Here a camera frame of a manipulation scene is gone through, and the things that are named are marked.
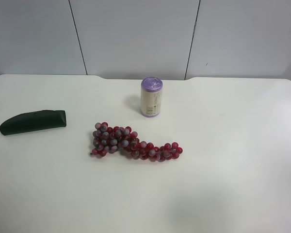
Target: red grape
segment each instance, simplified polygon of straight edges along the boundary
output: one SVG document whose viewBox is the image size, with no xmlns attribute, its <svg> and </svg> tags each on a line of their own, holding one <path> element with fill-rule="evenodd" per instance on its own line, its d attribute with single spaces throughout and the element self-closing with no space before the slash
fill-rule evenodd
<svg viewBox="0 0 291 233">
<path fill-rule="evenodd" d="M 138 146 L 137 146 L 136 143 L 131 143 L 130 148 L 131 148 L 132 150 L 137 150 Z"/>
<path fill-rule="evenodd" d="M 97 151 L 96 149 L 93 149 L 93 150 L 92 150 L 92 154 L 93 154 L 93 155 L 98 155 L 98 151 Z"/>
<path fill-rule="evenodd" d="M 109 133 L 108 132 L 104 132 L 101 136 L 102 139 L 108 139 L 109 138 Z"/>
<path fill-rule="evenodd" d="M 105 152 L 104 150 L 99 151 L 99 155 L 100 155 L 101 157 L 106 156 L 106 154 L 107 154 L 107 152 Z"/>
<path fill-rule="evenodd" d="M 97 131 L 96 131 L 96 136 L 97 136 L 97 137 L 101 137 L 101 135 L 102 135 L 102 131 L 101 131 L 101 130 L 97 130 Z"/>
<path fill-rule="evenodd" d="M 123 135 L 128 135 L 129 134 L 129 130 L 128 129 L 123 129 L 122 130 L 122 134 Z"/>
<path fill-rule="evenodd" d="M 156 153 L 152 158 L 158 161 L 161 158 L 161 156 Z"/>
<path fill-rule="evenodd" d="M 178 148 L 177 148 L 177 152 L 178 152 L 179 154 L 181 154 L 181 153 L 183 152 L 183 149 L 182 149 L 181 147 L 178 147 Z"/>
<path fill-rule="evenodd" d="M 147 156 L 147 155 L 144 155 L 141 157 L 142 160 L 147 160 L 148 158 L 149 158 L 149 156 Z"/>
<path fill-rule="evenodd" d="M 165 148 L 165 150 L 170 150 L 171 149 L 170 143 L 166 143 L 164 148 Z"/>
<path fill-rule="evenodd" d="M 122 144 L 122 147 L 127 147 L 129 143 L 128 143 L 127 140 L 123 140 L 123 141 L 121 142 L 121 144 Z"/>
<path fill-rule="evenodd" d="M 178 152 L 174 152 L 173 153 L 173 159 L 177 159 L 179 158 L 179 153 Z"/>
<path fill-rule="evenodd" d="M 164 150 L 164 152 L 163 152 L 163 156 L 164 156 L 165 158 L 169 157 L 170 155 L 171 155 L 171 154 L 169 153 L 169 151 Z"/>
<path fill-rule="evenodd" d="M 96 145 L 96 150 L 101 151 L 103 149 L 103 145 L 97 144 Z"/>
<path fill-rule="evenodd" d="M 146 145 L 147 145 L 147 144 L 146 144 L 145 141 L 142 141 L 142 142 L 140 143 L 140 147 L 141 147 L 141 148 L 146 148 Z"/>
<path fill-rule="evenodd" d="M 137 136 L 138 136 L 137 132 L 134 131 L 134 132 L 131 133 L 131 137 L 136 138 Z"/>
<path fill-rule="evenodd" d="M 112 132 L 111 134 L 109 134 L 109 138 L 110 138 L 110 139 L 115 139 L 114 132 Z"/>
<path fill-rule="evenodd" d="M 153 143 L 152 143 L 152 142 L 149 142 L 149 143 L 146 145 L 146 148 L 147 148 L 148 150 L 153 149 L 153 148 L 154 148 Z"/>
<path fill-rule="evenodd" d="M 139 151 L 134 150 L 134 151 L 131 152 L 131 155 L 136 158 L 136 157 L 139 156 Z"/>
<path fill-rule="evenodd" d="M 166 160 L 166 158 L 164 156 L 161 156 L 159 159 L 160 162 L 164 162 L 165 160 Z"/>
<path fill-rule="evenodd" d="M 115 153 L 117 151 L 117 146 L 113 146 L 110 148 L 110 153 Z"/>
<path fill-rule="evenodd" d="M 155 155 L 155 150 L 153 149 L 149 150 L 148 155 L 153 157 Z"/>
<path fill-rule="evenodd" d="M 108 129 L 108 126 L 106 126 L 106 125 L 101 125 L 101 127 L 100 127 L 100 131 L 102 131 L 102 132 L 106 132 L 107 129 Z"/>
<path fill-rule="evenodd" d="M 120 130 L 117 130 L 114 135 L 115 137 L 120 137 L 122 136 L 122 132 Z"/>
<path fill-rule="evenodd" d="M 177 149 L 178 146 L 179 146 L 179 144 L 178 144 L 177 142 L 173 142 L 173 143 L 171 144 L 172 149 Z"/>
<path fill-rule="evenodd" d="M 129 132 L 131 133 L 131 127 L 127 126 L 126 129 L 128 129 Z"/>
<path fill-rule="evenodd" d="M 141 156 L 144 156 L 144 155 L 146 154 L 145 149 L 141 149 L 141 150 L 139 151 L 139 154 L 140 154 Z"/>
<path fill-rule="evenodd" d="M 107 132 L 108 132 L 108 133 L 112 133 L 112 132 L 113 132 L 112 127 L 108 127 L 108 128 L 107 128 Z"/>
<path fill-rule="evenodd" d="M 96 123 L 95 124 L 95 129 L 99 130 L 100 127 L 101 127 L 101 124 L 100 123 Z"/>
</svg>

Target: cylindrical container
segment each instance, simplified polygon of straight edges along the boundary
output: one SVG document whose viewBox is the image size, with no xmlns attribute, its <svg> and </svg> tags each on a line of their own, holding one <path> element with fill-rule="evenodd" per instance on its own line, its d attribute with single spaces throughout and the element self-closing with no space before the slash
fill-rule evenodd
<svg viewBox="0 0 291 233">
<path fill-rule="evenodd" d="M 161 110 L 163 82 L 156 77 L 148 77 L 141 82 L 141 113 L 145 117 L 155 117 Z"/>
</svg>

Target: panel seam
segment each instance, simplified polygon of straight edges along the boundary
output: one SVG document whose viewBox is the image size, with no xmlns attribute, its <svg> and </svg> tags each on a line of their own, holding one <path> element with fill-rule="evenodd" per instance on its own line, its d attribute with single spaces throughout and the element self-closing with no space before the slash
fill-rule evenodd
<svg viewBox="0 0 291 233">
<path fill-rule="evenodd" d="M 76 30 L 76 34 L 77 34 L 77 38 L 78 38 L 78 43 L 79 43 L 79 47 L 80 47 L 80 51 L 81 51 L 81 56 L 82 56 L 85 72 L 86 72 L 86 75 L 88 75 L 87 74 L 85 60 L 84 60 L 84 56 L 83 56 L 83 51 L 82 51 L 82 47 L 81 47 L 81 43 L 80 43 L 80 38 L 79 38 L 78 30 L 77 30 L 77 25 L 76 25 L 76 22 L 75 22 L 75 19 L 74 19 L 73 11 L 72 11 L 71 2 L 70 2 L 70 0 L 68 0 L 68 2 L 69 2 L 69 6 L 70 6 L 70 11 L 71 11 L 72 19 L 73 19 L 74 28 Z"/>
<path fill-rule="evenodd" d="M 191 46 L 190 46 L 190 51 L 189 51 L 188 63 L 186 65 L 184 80 L 186 80 L 186 75 L 188 73 L 189 62 L 190 62 L 190 57 L 191 57 L 191 52 L 192 52 L 192 46 L 193 46 L 193 41 L 194 41 L 194 36 L 195 36 L 195 31 L 196 31 L 196 26 L 197 26 L 197 18 L 198 18 L 200 3 L 201 3 L 201 0 L 199 0 L 199 3 L 198 3 L 196 18 L 195 18 L 195 24 L 194 24 L 194 28 L 193 28 L 193 35 L 192 35 L 192 40 L 191 40 Z"/>
</svg>

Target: grape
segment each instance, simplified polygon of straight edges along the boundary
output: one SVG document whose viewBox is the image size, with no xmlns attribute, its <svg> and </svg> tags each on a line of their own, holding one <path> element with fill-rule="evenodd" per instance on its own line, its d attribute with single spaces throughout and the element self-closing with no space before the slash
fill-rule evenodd
<svg viewBox="0 0 291 233">
<path fill-rule="evenodd" d="M 123 135 L 128 135 L 129 134 L 129 130 L 128 129 L 123 129 L 122 130 L 122 134 Z"/>
<path fill-rule="evenodd" d="M 165 148 L 165 150 L 170 150 L 171 149 L 170 143 L 166 143 L 164 148 Z"/>
<path fill-rule="evenodd" d="M 166 160 L 166 158 L 164 156 L 161 156 L 161 158 L 159 159 L 160 162 L 164 162 Z"/>
<path fill-rule="evenodd" d="M 104 132 L 101 136 L 102 139 L 108 139 L 109 138 L 109 133 L 108 132 Z"/>
<path fill-rule="evenodd" d="M 129 137 L 128 137 L 128 135 L 126 135 L 126 136 L 125 136 L 125 135 L 123 135 L 123 136 L 121 136 L 121 139 L 122 139 L 122 140 L 128 140 L 128 139 L 129 139 Z"/>
<path fill-rule="evenodd" d="M 149 150 L 148 155 L 153 157 L 155 155 L 155 150 L 153 149 Z"/>
<path fill-rule="evenodd" d="M 116 139 L 112 139 L 112 140 L 110 141 L 110 144 L 111 144 L 112 146 L 117 145 L 117 140 L 116 140 Z"/>
<path fill-rule="evenodd" d="M 126 129 L 128 129 L 129 132 L 131 132 L 131 127 L 127 126 Z"/>
<path fill-rule="evenodd" d="M 179 153 L 178 152 L 174 152 L 173 153 L 173 159 L 177 159 L 179 158 Z"/>
<path fill-rule="evenodd" d="M 109 134 L 109 137 L 110 137 L 111 139 L 115 139 L 115 135 L 114 135 L 114 133 Z"/>
<path fill-rule="evenodd" d="M 123 140 L 121 144 L 122 144 L 122 147 L 127 147 L 129 142 L 127 140 Z"/>
<path fill-rule="evenodd" d="M 140 143 L 140 146 L 141 146 L 141 148 L 146 148 L 146 142 L 145 142 L 145 141 L 142 141 L 142 142 Z"/>
<path fill-rule="evenodd" d="M 117 143 L 117 149 L 118 150 L 120 150 L 120 149 L 122 149 L 123 147 L 122 147 L 122 144 L 119 142 L 119 143 Z"/>
<path fill-rule="evenodd" d="M 183 149 L 182 149 L 181 147 L 178 147 L 178 148 L 177 148 L 177 152 L 178 152 L 179 154 L 181 154 L 181 153 L 183 152 Z"/>
<path fill-rule="evenodd" d="M 169 151 L 164 150 L 164 152 L 163 152 L 163 156 L 164 156 L 165 158 L 169 157 L 169 156 L 170 156 Z"/>
<path fill-rule="evenodd" d="M 94 141 L 93 141 L 93 145 L 96 146 L 97 144 L 99 144 L 99 141 L 94 140 Z"/>
<path fill-rule="evenodd" d="M 92 150 L 92 154 L 93 154 L 93 155 L 98 155 L 98 150 L 93 149 L 93 150 Z"/>
<path fill-rule="evenodd" d="M 146 148 L 147 148 L 148 150 L 153 149 L 153 148 L 154 148 L 153 143 L 149 142 L 149 143 L 146 145 Z"/>
<path fill-rule="evenodd" d="M 173 142 L 173 143 L 171 144 L 171 148 L 172 148 L 172 149 L 177 149 L 178 146 L 179 146 L 179 144 L 178 144 L 177 142 Z"/>
<path fill-rule="evenodd" d="M 106 139 L 102 139 L 101 144 L 103 146 L 106 146 L 106 145 L 108 145 L 108 141 Z"/>
<path fill-rule="evenodd" d="M 160 160 L 161 156 L 159 154 L 155 154 L 153 157 L 152 157 L 154 160 L 158 161 Z"/>
<path fill-rule="evenodd" d="M 132 149 L 132 150 L 137 150 L 137 144 L 136 143 L 131 143 L 130 144 L 130 148 Z"/>
<path fill-rule="evenodd" d="M 102 132 L 101 132 L 100 130 L 97 130 L 97 131 L 96 131 L 96 136 L 97 136 L 97 137 L 102 136 Z"/>
<path fill-rule="evenodd" d="M 139 154 L 140 154 L 141 156 L 145 156 L 145 155 L 146 155 L 146 150 L 145 150 L 145 149 L 141 149 L 141 150 L 139 151 Z"/>
<path fill-rule="evenodd" d="M 97 144 L 96 145 L 96 150 L 101 151 L 103 149 L 103 145 Z"/>
<path fill-rule="evenodd" d="M 131 155 L 136 158 L 136 157 L 139 156 L 139 151 L 134 150 L 134 151 L 131 152 Z"/>
<path fill-rule="evenodd" d="M 109 146 L 105 146 L 105 148 L 103 149 L 103 151 L 105 151 L 105 152 L 109 152 L 109 150 L 110 150 L 110 147 Z"/>
<path fill-rule="evenodd" d="M 122 136 L 122 132 L 120 130 L 117 130 L 114 135 L 115 137 L 120 137 Z"/>
<path fill-rule="evenodd" d="M 100 127 L 101 127 L 101 124 L 100 123 L 96 123 L 95 124 L 95 129 L 99 130 Z"/>
<path fill-rule="evenodd" d="M 144 155 L 144 156 L 142 156 L 142 157 L 140 157 L 142 160 L 147 160 L 148 158 L 149 158 L 149 156 L 147 156 L 147 155 Z"/>
<path fill-rule="evenodd" d="M 100 130 L 101 130 L 102 132 L 106 132 L 107 129 L 108 129 L 108 126 L 106 126 L 106 125 L 101 125 L 101 127 L 100 127 Z"/>
<path fill-rule="evenodd" d="M 134 132 L 131 133 L 131 136 L 132 137 L 137 137 L 138 136 L 138 133 L 134 131 Z"/>
<path fill-rule="evenodd" d="M 108 132 L 108 133 L 112 133 L 112 132 L 113 132 L 112 127 L 108 127 L 108 128 L 107 128 L 107 132 Z"/>
<path fill-rule="evenodd" d="M 107 154 L 107 153 L 106 153 L 104 150 L 99 151 L 99 155 L 100 155 L 101 157 L 106 156 L 106 154 Z"/>
<path fill-rule="evenodd" d="M 117 152 L 117 146 L 111 147 L 110 153 L 115 153 L 115 152 Z"/>
</svg>

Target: bunch of grapes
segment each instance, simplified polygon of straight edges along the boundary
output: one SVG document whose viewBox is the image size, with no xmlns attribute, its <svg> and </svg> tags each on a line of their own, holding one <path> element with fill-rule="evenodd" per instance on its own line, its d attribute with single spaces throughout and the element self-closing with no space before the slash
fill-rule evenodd
<svg viewBox="0 0 291 233">
<path fill-rule="evenodd" d="M 91 155 L 106 156 L 107 153 L 115 153 L 118 150 L 125 150 L 134 158 L 142 160 L 160 161 L 177 159 L 183 152 L 177 142 L 166 143 L 164 146 L 155 147 L 153 143 L 140 141 L 138 133 L 131 131 L 131 127 L 126 128 L 115 126 L 109 127 L 107 122 L 96 123 L 96 131 L 93 132 L 95 148 Z"/>
</svg>

